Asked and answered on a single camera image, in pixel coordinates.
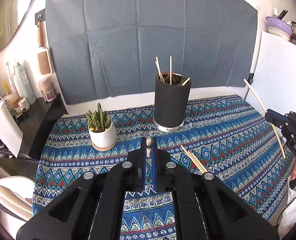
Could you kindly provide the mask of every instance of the table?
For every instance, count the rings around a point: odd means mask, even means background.
[[[44,98],[37,98],[25,116],[16,120],[18,127],[23,132],[18,158],[39,161],[51,129],[57,119],[64,114],[67,114],[67,110],[60,94],[52,102],[46,102]],[[0,153],[13,156],[7,147],[0,149]]]
[[[118,142],[106,152],[90,145],[84,115],[59,119],[46,141],[37,169],[33,195],[36,214],[86,171],[107,172],[140,147],[141,136],[157,136],[158,147],[172,161],[191,172],[195,165],[180,144],[192,151],[208,171],[219,177],[263,218],[269,219],[287,191],[286,180],[294,157],[284,145],[282,154],[272,127],[240,96],[189,101],[184,127],[164,133],[152,124],[153,106],[108,113]],[[176,237],[171,193],[151,187],[151,159],[147,159],[146,185],[141,193],[127,192],[120,239]]]

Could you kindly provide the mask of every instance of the wooden saucer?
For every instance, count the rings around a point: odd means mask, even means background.
[[[114,148],[114,146],[116,145],[116,143],[117,143],[117,140],[112,144],[112,146],[109,146],[109,147],[107,147],[107,148],[100,148],[100,147],[94,145],[94,143],[91,141],[91,145],[92,145],[96,150],[98,150],[98,151],[100,151],[100,152],[109,151],[110,149]]]

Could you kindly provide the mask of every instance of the gray cloth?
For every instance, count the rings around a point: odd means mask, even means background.
[[[244,0],[46,0],[56,75],[67,104],[154,91],[162,71],[192,87],[248,78],[257,11]]]

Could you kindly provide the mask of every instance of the wooden hairbrush handle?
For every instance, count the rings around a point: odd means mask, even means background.
[[[37,37],[38,37],[38,46],[44,46],[44,37],[43,37],[43,29],[42,29],[42,22],[37,22]]]

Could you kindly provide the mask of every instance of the patterned tablecloth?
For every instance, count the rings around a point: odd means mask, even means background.
[[[157,136],[158,147],[168,151],[174,162],[198,173],[179,146],[184,144],[208,171],[265,219],[287,191],[285,185],[294,162],[290,150],[284,146],[283,160],[270,124],[237,95],[190,101],[184,127],[175,133],[154,127],[153,106],[111,111],[109,115],[118,142],[106,152],[91,146],[84,115],[56,122],[37,169],[34,214],[84,172],[106,172],[125,161],[129,151],[140,148],[141,136]],[[126,193],[121,240],[176,238],[172,195],[152,190],[150,159],[147,164],[145,191]]]

